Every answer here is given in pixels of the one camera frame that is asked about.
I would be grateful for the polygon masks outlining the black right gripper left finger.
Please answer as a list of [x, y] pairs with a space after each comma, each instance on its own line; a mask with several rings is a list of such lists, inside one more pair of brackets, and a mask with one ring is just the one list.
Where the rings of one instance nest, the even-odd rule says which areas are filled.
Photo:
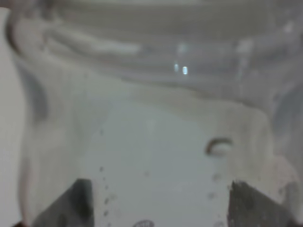
[[77, 179], [34, 220], [33, 227], [92, 227], [94, 206], [92, 182]]

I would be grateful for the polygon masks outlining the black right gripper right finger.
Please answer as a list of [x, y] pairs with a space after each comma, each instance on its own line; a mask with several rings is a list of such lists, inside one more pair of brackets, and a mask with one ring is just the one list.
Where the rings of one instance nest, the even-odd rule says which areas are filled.
[[229, 227], [294, 227], [293, 215], [282, 205], [243, 181], [233, 181], [227, 212]]

